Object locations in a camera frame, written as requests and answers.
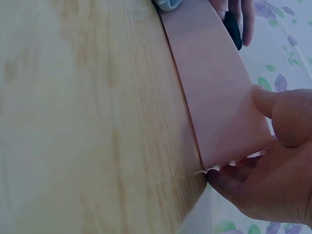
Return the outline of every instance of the purple flower pattern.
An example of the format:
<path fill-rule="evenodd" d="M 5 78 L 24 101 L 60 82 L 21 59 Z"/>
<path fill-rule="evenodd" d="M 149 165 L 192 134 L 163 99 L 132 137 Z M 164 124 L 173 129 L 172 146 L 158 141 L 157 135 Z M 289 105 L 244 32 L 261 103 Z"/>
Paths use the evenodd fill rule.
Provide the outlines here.
<path fill-rule="evenodd" d="M 291 46 L 297 45 L 296 39 L 295 39 L 293 36 L 291 36 L 291 35 L 288 35 L 288 42 L 289 42 L 289 44 L 290 44 Z"/>
<path fill-rule="evenodd" d="M 289 224 L 285 228 L 285 234 L 299 234 L 301 233 L 302 224 Z"/>
<path fill-rule="evenodd" d="M 282 91 L 287 90 L 287 80 L 281 74 L 277 76 L 274 82 L 274 85 L 275 85 L 275 90 L 277 92 L 282 92 Z"/>
<path fill-rule="evenodd" d="M 276 15 L 271 5 L 264 0 L 254 2 L 255 13 L 257 16 L 264 17 L 266 20 L 275 20 Z"/>
<path fill-rule="evenodd" d="M 294 16 L 294 12 L 292 9 L 290 9 L 287 6 L 282 6 L 283 11 L 285 11 L 287 14 L 290 14 L 291 16 Z"/>
<path fill-rule="evenodd" d="M 280 223 L 271 222 L 267 227 L 266 234 L 276 234 L 280 229 L 280 227 L 281 227 Z"/>

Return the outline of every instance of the pink paper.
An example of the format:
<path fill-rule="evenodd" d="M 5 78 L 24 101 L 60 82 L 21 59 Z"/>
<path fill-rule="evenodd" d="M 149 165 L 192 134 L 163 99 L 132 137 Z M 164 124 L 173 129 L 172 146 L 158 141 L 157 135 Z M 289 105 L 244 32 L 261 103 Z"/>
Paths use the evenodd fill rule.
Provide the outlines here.
<path fill-rule="evenodd" d="M 209 1 L 185 0 L 161 18 L 204 167 L 267 148 L 271 134 L 252 102 L 252 82 Z"/>

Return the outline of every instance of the green leaf pattern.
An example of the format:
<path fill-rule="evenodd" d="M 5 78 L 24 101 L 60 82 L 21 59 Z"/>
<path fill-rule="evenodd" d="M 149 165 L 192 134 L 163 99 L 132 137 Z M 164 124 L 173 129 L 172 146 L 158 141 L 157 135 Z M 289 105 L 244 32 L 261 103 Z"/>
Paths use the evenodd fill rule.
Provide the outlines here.
<path fill-rule="evenodd" d="M 261 234 L 261 230 L 257 225 L 251 225 L 248 229 L 248 234 Z"/>
<path fill-rule="evenodd" d="M 259 77 L 258 78 L 258 85 L 261 85 L 266 90 L 272 91 L 270 83 L 264 77 Z"/>
<path fill-rule="evenodd" d="M 236 230 L 236 226 L 232 221 L 223 220 L 221 223 L 215 226 L 214 234 L 222 234 L 228 230 Z"/>

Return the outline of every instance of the finger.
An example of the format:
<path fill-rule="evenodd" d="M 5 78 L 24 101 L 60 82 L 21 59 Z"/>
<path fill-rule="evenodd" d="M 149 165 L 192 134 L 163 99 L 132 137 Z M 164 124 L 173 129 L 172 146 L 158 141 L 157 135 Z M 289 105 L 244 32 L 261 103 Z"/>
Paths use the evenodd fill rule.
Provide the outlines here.
<path fill-rule="evenodd" d="M 272 109 L 280 93 L 274 93 L 259 86 L 253 87 L 253 102 L 256 108 L 266 117 L 272 118 Z"/>
<path fill-rule="evenodd" d="M 232 179 L 216 170 L 207 172 L 207 181 L 210 185 L 231 203 L 236 203 L 238 192 L 240 191 L 241 182 Z"/>
<path fill-rule="evenodd" d="M 252 168 L 249 167 L 236 167 L 231 165 L 226 165 L 220 168 L 221 173 L 240 182 L 245 182 L 250 176 L 251 171 Z"/>
<path fill-rule="evenodd" d="M 228 0 L 210 0 L 210 3 L 223 22 L 225 18 L 225 12 L 228 6 Z"/>
<path fill-rule="evenodd" d="M 262 158 L 262 156 L 263 155 L 257 157 L 244 158 L 238 161 L 235 165 L 239 167 L 255 168 L 257 166 L 258 161 Z"/>
<path fill-rule="evenodd" d="M 280 143 L 297 147 L 312 139 L 312 90 L 280 93 L 272 110 L 272 126 Z"/>
<path fill-rule="evenodd" d="M 244 21 L 243 44 L 248 46 L 254 33 L 254 0 L 241 0 L 241 8 Z"/>
<path fill-rule="evenodd" d="M 240 18 L 240 12 L 241 12 L 241 6 L 240 6 L 240 0 L 229 0 L 229 12 L 232 12 L 237 22 L 239 22 Z"/>

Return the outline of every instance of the light wooden surface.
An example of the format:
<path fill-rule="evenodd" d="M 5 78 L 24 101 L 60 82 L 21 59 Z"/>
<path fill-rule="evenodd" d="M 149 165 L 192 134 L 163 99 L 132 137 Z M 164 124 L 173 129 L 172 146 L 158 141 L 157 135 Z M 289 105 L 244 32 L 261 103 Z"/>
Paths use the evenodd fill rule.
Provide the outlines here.
<path fill-rule="evenodd" d="M 203 191 L 149 0 L 0 2 L 0 233 L 174 233 Z"/>

